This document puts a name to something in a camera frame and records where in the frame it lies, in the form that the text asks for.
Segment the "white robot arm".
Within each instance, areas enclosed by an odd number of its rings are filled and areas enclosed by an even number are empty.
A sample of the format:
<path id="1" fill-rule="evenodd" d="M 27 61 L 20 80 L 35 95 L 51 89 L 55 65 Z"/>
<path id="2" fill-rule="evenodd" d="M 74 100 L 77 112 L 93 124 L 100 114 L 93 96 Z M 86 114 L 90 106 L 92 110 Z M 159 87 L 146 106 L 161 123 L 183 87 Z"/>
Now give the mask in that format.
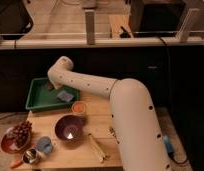
<path id="1" fill-rule="evenodd" d="M 158 117 L 147 87 L 137 79 L 114 79 L 73 72 L 61 56 L 47 75 L 55 88 L 63 85 L 109 99 L 124 171 L 172 171 Z"/>

